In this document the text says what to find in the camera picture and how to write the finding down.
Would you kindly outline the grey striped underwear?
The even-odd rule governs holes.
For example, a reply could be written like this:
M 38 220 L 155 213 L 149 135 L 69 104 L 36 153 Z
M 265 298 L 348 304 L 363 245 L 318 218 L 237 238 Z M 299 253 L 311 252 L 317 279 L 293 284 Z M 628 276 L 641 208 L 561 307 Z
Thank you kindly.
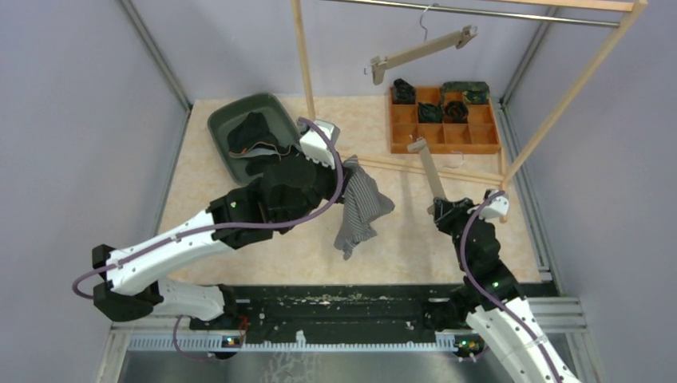
M 360 243 L 378 235 L 372 223 L 393 212 L 395 204 L 379 191 L 375 179 L 364 170 L 357 156 L 349 157 L 342 165 L 350 176 L 342 194 L 342 222 L 334 247 L 347 261 Z

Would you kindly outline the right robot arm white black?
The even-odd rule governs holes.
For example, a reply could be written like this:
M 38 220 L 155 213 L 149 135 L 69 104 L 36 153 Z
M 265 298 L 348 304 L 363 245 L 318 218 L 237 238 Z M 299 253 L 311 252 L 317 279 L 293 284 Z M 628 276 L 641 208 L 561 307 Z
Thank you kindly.
M 449 299 L 449 319 L 474 330 L 515 382 L 577 382 L 540 327 L 520 283 L 501 260 L 492 219 L 510 207 L 504 191 L 489 189 L 482 203 L 434 198 L 435 227 L 452 239 L 463 285 Z

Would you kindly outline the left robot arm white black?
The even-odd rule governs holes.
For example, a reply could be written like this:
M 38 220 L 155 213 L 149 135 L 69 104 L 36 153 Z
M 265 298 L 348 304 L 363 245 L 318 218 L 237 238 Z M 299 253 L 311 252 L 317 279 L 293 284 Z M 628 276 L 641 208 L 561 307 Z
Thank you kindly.
M 341 200 L 350 175 L 345 166 L 327 168 L 295 156 L 269 166 L 247 186 L 229 191 L 152 239 L 124 249 L 95 247 L 93 268 L 103 281 L 93 288 L 94 306 L 114 322 L 155 314 L 233 328 L 240 310 L 231 287 L 178 282 L 169 274 L 305 223 L 319 207 Z

